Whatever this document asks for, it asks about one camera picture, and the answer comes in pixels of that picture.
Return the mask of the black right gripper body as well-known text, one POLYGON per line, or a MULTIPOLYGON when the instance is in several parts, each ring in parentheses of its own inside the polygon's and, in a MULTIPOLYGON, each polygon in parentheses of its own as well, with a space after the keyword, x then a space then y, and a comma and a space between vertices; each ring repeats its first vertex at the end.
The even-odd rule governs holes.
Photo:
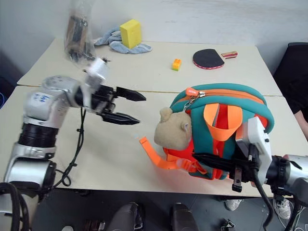
POLYGON ((252 161, 248 159, 232 159, 229 161, 231 164, 231 171, 229 172, 229 179, 234 179, 235 177, 235 168, 239 167, 242 170, 241 182, 254 182, 254 176, 252 169, 259 171, 260 168, 260 159, 259 157, 253 157, 252 161))

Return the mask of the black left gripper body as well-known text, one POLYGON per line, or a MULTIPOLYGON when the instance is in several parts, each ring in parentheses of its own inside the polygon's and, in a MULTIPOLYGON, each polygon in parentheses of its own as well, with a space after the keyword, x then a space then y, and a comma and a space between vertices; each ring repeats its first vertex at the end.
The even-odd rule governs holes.
POLYGON ((114 100, 117 98, 117 92, 112 87, 100 85, 91 95, 91 109, 94 114, 106 115, 115 114, 116 107, 114 100))

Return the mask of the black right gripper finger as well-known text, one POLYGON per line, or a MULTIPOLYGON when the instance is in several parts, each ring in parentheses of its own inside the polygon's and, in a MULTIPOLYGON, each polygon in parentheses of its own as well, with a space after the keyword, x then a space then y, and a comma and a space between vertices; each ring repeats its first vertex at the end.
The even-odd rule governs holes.
POLYGON ((193 154, 198 162, 216 169, 234 169, 236 162, 212 154, 193 154))

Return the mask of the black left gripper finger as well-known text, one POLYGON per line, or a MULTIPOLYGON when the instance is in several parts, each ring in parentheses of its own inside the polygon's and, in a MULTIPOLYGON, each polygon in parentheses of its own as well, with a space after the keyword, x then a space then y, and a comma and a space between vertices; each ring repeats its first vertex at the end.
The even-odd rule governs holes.
POLYGON ((146 101, 146 97, 143 96, 141 93, 135 90, 129 90, 126 88, 117 87, 116 95, 117 97, 122 97, 127 100, 134 101, 134 102, 146 101))
POLYGON ((138 119, 123 113, 104 113, 101 114, 101 117, 104 122, 118 125, 135 125, 140 123, 138 119))

